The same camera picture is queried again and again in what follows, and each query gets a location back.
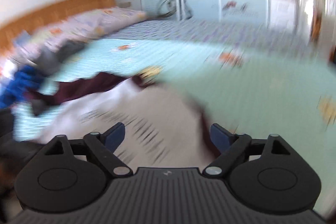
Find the floral pillow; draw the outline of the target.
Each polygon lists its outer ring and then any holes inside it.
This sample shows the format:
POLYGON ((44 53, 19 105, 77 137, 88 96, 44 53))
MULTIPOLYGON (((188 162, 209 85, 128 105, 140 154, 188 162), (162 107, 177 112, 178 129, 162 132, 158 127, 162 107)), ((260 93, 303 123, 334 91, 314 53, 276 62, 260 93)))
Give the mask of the floral pillow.
POLYGON ((110 7, 83 12, 57 23, 37 28, 32 33, 23 30, 14 40, 9 56, 15 59, 38 57, 42 47, 56 52, 68 41, 89 42, 147 19, 144 11, 110 7))

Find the maroon and grey sweatshirt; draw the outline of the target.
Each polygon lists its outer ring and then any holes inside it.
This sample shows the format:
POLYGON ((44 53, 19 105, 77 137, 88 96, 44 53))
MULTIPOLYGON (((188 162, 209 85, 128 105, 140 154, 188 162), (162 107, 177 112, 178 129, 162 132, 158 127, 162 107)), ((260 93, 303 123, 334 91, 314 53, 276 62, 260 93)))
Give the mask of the maroon and grey sweatshirt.
POLYGON ((204 168, 220 154, 211 142, 205 111, 193 97, 137 75, 100 72, 59 82, 51 95, 28 92, 18 113, 17 135, 43 144, 58 134, 80 139, 90 132, 103 133, 120 122, 125 138, 116 154, 134 169, 204 168))

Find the blue garment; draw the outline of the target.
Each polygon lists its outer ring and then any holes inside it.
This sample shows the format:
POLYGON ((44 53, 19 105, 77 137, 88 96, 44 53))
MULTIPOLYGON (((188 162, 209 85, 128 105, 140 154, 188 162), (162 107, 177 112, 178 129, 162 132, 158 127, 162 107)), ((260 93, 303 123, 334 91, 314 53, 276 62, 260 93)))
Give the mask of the blue garment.
POLYGON ((40 70, 30 65, 23 65, 11 73, 10 77, 1 75, 1 109, 24 101, 26 93, 38 90, 46 77, 40 70))

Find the mint quilted bee bedspread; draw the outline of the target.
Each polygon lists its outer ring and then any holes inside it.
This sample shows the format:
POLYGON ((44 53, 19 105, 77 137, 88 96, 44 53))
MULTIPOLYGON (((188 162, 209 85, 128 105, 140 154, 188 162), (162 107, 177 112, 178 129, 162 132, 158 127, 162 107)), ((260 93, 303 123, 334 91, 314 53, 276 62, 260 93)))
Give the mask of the mint quilted bee bedspread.
POLYGON ((196 100, 207 117, 256 138, 281 135, 322 181, 316 211, 335 209, 335 67, 305 40, 247 24, 147 21, 89 43, 41 91, 99 72, 160 68, 157 80, 196 100))

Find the wooden headboard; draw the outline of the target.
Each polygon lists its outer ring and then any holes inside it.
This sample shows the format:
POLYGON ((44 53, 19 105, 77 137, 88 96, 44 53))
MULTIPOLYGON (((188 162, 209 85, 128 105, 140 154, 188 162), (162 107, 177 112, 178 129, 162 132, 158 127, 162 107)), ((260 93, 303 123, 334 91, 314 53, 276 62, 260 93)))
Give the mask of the wooden headboard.
POLYGON ((116 6, 115 0, 60 0, 31 10, 1 25, 1 55, 5 55, 12 50, 13 39, 22 31, 32 33, 40 27, 59 22, 82 12, 114 6, 116 6))

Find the grey garment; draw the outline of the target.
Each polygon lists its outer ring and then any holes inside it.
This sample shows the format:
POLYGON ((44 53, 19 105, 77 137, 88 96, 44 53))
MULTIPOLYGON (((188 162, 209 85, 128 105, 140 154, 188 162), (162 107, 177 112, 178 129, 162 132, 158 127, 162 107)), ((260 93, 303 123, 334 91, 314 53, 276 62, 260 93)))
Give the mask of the grey garment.
POLYGON ((63 63, 72 55, 82 51, 86 46, 85 42, 67 40, 58 50, 52 51, 46 46, 42 48, 41 54, 33 63, 34 67, 46 77, 59 71, 63 63))

